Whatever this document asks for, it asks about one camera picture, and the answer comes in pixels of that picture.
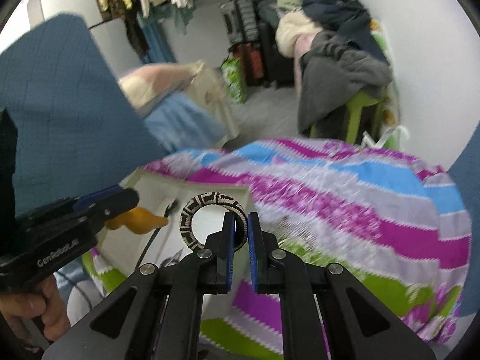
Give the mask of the person's left hand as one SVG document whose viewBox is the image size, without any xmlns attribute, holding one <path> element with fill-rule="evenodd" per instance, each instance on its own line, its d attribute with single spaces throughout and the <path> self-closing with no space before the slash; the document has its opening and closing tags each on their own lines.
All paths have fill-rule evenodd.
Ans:
<svg viewBox="0 0 480 360">
<path fill-rule="evenodd" d="M 31 338 L 24 320 L 40 317 L 44 325 L 42 334 L 48 341 L 58 340 L 71 327 L 53 275 L 39 283 L 33 293 L 2 293 L 1 314 L 22 341 Z"/>
</svg>

